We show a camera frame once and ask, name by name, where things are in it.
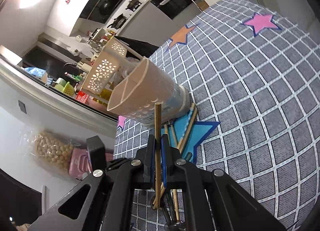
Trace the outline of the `beige plastic utensil holder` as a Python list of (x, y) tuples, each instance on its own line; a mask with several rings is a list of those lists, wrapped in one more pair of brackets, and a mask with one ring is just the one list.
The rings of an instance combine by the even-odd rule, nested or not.
[(149, 59), (143, 59), (114, 88), (107, 110), (153, 127), (156, 103), (162, 105), (161, 122), (179, 118), (190, 109), (189, 92)]

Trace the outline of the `blue patterned wooden chopstick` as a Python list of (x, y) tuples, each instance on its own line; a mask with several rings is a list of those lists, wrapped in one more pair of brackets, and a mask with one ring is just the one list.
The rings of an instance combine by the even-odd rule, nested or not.
[[(192, 125), (195, 121), (196, 114), (197, 114), (196, 105), (195, 105), (195, 103), (192, 103), (191, 108), (189, 110), (187, 123), (185, 124), (183, 134), (182, 134), (180, 141), (178, 142), (178, 145), (177, 145), (177, 148), (179, 149), (180, 154), (183, 153), (185, 144), (187, 142), (187, 139), (189, 137), (189, 134), (190, 134), (190, 131), (192, 128)], [(156, 185), (156, 196), (155, 196), (155, 200), (152, 204), (152, 209), (158, 209), (160, 207), (160, 200), (161, 200), (161, 197), (162, 197), (164, 191), (165, 191), (165, 187), (164, 187), (163, 182), (161, 183), (161, 185), (158, 185), (158, 184)]]

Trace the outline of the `plain wooden chopstick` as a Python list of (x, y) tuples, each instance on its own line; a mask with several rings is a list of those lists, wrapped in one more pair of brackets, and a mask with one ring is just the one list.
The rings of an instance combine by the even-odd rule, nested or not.
[(161, 110), (162, 104), (160, 102), (155, 103), (155, 169), (156, 169), (156, 199), (157, 202), (160, 200), (161, 195)]

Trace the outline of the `wooden chopstick on table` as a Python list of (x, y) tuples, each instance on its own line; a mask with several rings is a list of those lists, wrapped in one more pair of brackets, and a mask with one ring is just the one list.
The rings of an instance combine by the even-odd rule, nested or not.
[[(166, 180), (168, 179), (168, 174), (171, 170), (171, 167), (174, 165), (173, 161), (173, 153), (170, 146), (170, 138), (169, 138), (169, 130), (168, 125), (164, 124), (164, 136), (166, 137), (166, 145), (164, 147), (164, 153), (165, 153), (165, 167), (166, 167)], [(174, 213), (171, 214), (172, 220), (174, 222), (180, 222), (180, 213), (179, 213), (179, 206), (178, 206), (178, 196), (177, 196), (177, 190), (176, 189), (170, 189), (172, 193), (172, 204), (173, 206), (171, 208), (174, 208)]]

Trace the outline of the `pink plastic case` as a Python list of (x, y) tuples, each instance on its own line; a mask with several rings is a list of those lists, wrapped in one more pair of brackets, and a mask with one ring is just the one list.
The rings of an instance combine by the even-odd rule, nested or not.
[(107, 162), (113, 159), (113, 154), (102, 147), (88, 147), (86, 150), (75, 148), (72, 152), (68, 174), (77, 180), (82, 180), (84, 174), (102, 170)]

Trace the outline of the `bag of beige balls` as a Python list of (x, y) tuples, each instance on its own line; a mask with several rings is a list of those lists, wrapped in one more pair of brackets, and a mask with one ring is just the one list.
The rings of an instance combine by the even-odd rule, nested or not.
[(69, 170), (75, 146), (60, 136), (47, 131), (26, 136), (28, 152), (42, 167), (66, 174)]

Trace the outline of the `beige flower-cutout storage cart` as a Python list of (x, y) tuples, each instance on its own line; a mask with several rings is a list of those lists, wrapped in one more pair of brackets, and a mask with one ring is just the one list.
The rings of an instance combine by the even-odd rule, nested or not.
[(104, 90), (112, 93), (110, 86), (114, 81), (116, 72), (122, 69), (127, 73), (131, 73), (137, 66), (137, 62), (129, 61), (127, 58), (128, 53), (135, 60), (141, 61), (144, 58), (120, 40), (112, 37), (102, 48), (93, 66), (81, 81), (80, 91), (76, 96), (76, 100), (84, 104), (89, 97), (92, 97), (105, 104), (108, 103), (110, 98), (104, 98), (101, 94), (103, 94)]

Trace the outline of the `grey checked star tablecloth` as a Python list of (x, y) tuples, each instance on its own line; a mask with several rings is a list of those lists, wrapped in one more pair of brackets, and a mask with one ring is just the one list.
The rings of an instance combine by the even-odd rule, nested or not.
[(187, 23), (186, 44), (153, 62), (217, 129), (196, 165), (225, 170), (287, 230), (319, 230), (319, 38), (245, 0), (220, 0)]

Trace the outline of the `black wok on stove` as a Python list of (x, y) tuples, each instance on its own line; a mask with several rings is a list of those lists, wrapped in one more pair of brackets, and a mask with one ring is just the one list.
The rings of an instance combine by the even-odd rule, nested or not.
[(113, 23), (107, 26), (107, 28), (110, 27), (116, 30), (120, 29), (126, 21), (127, 18), (123, 14), (120, 14), (116, 19), (113, 20)]

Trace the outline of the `black pot on stove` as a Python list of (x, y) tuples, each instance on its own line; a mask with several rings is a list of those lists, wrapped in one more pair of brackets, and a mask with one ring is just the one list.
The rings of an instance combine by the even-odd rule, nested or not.
[(129, 1), (126, 9), (132, 12), (135, 12), (140, 7), (141, 4), (142, 2), (140, 0), (131, 0)]

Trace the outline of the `black range hood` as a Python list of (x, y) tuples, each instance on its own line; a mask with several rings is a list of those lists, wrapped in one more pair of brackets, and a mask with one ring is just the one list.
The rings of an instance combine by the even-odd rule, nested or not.
[(80, 18), (98, 23), (106, 23), (123, 0), (89, 0)]

